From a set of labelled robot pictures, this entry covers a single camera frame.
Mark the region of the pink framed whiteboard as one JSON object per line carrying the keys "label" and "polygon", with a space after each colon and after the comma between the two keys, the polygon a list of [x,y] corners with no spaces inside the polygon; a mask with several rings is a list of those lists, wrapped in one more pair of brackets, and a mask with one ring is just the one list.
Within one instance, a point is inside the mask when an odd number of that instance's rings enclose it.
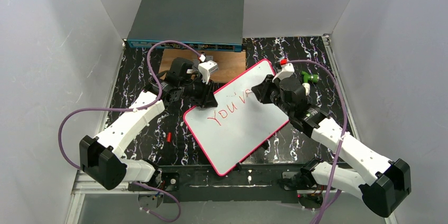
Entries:
{"label": "pink framed whiteboard", "polygon": [[183,120],[219,176],[267,141],[288,123],[287,116],[273,104],[261,104],[251,92],[274,68],[262,59],[214,92],[217,107],[192,107]]}

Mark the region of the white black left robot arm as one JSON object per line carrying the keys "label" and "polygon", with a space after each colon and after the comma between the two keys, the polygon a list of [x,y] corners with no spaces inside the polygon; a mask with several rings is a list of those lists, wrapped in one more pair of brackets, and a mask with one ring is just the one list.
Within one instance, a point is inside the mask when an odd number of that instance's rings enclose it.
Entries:
{"label": "white black left robot arm", "polygon": [[150,160],[124,159],[124,151],[173,102],[186,98],[200,108],[217,107],[210,79],[217,70],[218,64],[212,60],[196,66],[188,59],[174,59],[168,71],[145,86],[129,111],[95,137],[85,136],[80,141],[80,169],[107,190],[122,182],[160,186],[161,168]]}

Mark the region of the white plastic elbow fitting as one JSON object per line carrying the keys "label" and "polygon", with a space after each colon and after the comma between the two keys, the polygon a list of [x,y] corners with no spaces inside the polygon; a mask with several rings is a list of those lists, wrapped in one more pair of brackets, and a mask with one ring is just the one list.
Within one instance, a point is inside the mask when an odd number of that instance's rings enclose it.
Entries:
{"label": "white plastic elbow fitting", "polygon": [[308,96],[310,94],[311,85],[309,83],[303,83],[302,86],[305,88],[305,94]]}

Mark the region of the green plastic fitting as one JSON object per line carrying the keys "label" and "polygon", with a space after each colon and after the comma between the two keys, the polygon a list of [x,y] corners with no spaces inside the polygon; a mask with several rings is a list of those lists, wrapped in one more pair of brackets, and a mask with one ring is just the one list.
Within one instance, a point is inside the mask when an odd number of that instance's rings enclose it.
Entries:
{"label": "green plastic fitting", "polygon": [[305,71],[301,71],[301,76],[303,77],[303,83],[317,83],[320,80],[318,74],[309,74]]}

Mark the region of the red marker cap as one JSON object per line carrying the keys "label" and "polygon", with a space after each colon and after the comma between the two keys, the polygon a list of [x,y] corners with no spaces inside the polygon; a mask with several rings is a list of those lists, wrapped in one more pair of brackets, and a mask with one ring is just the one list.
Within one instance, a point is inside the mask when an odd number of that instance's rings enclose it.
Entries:
{"label": "red marker cap", "polygon": [[167,141],[168,143],[171,142],[171,137],[172,137],[172,133],[168,133],[168,134],[167,134],[167,137],[166,137],[166,141]]}

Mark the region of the grey network switch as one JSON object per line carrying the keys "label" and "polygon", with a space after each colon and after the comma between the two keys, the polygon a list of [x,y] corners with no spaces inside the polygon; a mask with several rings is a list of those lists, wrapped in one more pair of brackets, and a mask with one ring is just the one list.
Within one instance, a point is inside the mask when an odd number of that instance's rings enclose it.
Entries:
{"label": "grey network switch", "polygon": [[245,0],[141,0],[127,42],[175,40],[201,51],[242,51]]}

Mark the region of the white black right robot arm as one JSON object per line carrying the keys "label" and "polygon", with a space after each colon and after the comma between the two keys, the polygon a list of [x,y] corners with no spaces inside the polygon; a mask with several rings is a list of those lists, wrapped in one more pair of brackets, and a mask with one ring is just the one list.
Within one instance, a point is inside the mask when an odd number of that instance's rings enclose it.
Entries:
{"label": "white black right robot arm", "polygon": [[391,160],[376,153],[318,106],[308,102],[305,86],[296,78],[275,78],[267,75],[251,88],[264,105],[275,105],[283,111],[290,124],[310,139],[323,144],[351,167],[332,165],[320,158],[305,163],[293,176],[281,178],[286,190],[300,190],[331,182],[331,187],[361,199],[376,215],[387,218],[411,193],[410,166],[398,158]]}

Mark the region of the brown wooden board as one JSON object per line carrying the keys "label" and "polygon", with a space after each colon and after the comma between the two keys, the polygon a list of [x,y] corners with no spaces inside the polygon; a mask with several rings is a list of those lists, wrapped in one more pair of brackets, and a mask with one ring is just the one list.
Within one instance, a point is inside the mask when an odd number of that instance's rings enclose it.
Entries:
{"label": "brown wooden board", "polygon": [[[214,82],[229,82],[246,70],[246,51],[222,52],[206,51],[205,54],[212,57],[218,64],[218,70],[211,75]],[[193,61],[197,56],[189,50],[164,50],[159,71],[168,70],[171,62],[177,58],[185,58]]]}

